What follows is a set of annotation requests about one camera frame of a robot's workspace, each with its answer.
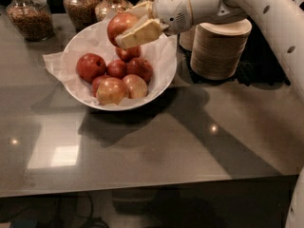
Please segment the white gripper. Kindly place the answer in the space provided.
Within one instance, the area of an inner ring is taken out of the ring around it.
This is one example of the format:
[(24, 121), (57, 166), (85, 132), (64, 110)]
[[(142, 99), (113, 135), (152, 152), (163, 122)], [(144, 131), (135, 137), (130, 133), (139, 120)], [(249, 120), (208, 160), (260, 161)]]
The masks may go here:
[(155, 0), (153, 3), (145, 1), (127, 12), (141, 19), (115, 37), (118, 47), (123, 49), (156, 41), (163, 32), (167, 35), (180, 34), (192, 27), (189, 0)]

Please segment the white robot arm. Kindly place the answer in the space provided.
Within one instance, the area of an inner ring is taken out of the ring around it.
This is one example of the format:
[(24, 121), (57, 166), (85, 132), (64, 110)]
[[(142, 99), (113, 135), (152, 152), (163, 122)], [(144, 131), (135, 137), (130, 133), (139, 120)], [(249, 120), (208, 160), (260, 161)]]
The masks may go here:
[(115, 41), (131, 48), (154, 41), (162, 32), (178, 33), (201, 22), (228, 24), (249, 16), (259, 27), (273, 54), (304, 100), (304, 11), (302, 0), (155, 0), (129, 12), (140, 21), (119, 33)]

